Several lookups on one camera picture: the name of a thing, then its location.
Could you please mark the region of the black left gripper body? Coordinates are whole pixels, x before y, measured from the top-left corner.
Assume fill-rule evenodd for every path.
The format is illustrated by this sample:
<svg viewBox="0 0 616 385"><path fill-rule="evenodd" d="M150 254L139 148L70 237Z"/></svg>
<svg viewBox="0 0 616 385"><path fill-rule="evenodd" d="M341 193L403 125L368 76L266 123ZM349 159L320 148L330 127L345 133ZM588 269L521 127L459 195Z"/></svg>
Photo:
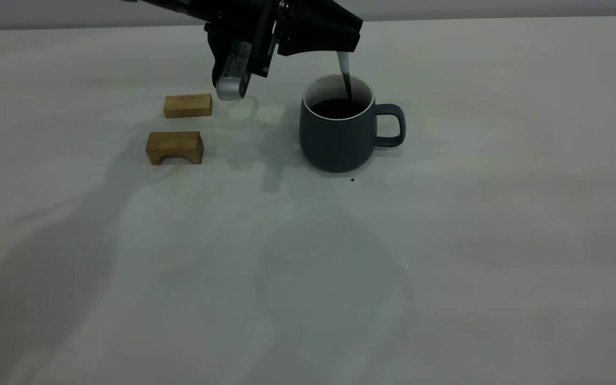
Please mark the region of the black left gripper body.
<svg viewBox="0 0 616 385"><path fill-rule="evenodd" d="M242 73L267 76L274 53L291 56L298 46L291 42L297 1L205 1L204 30L212 51L213 78L221 78L227 59L249 48Z"/></svg>

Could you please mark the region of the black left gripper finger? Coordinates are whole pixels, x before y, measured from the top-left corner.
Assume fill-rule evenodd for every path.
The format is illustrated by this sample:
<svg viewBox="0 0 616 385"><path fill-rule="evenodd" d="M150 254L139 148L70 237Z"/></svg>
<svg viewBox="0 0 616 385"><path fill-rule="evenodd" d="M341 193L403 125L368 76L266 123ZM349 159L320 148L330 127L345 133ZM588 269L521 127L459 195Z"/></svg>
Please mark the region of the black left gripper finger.
<svg viewBox="0 0 616 385"><path fill-rule="evenodd" d="M277 53L281 56L292 56L305 52L334 51L354 52L360 40L360 34L297 34L286 37L279 44Z"/></svg>
<svg viewBox="0 0 616 385"><path fill-rule="evenodd" d="M317 34L334 30L359 31L363 21L335 1L291 1L287 23L293 32Z"/></svg>

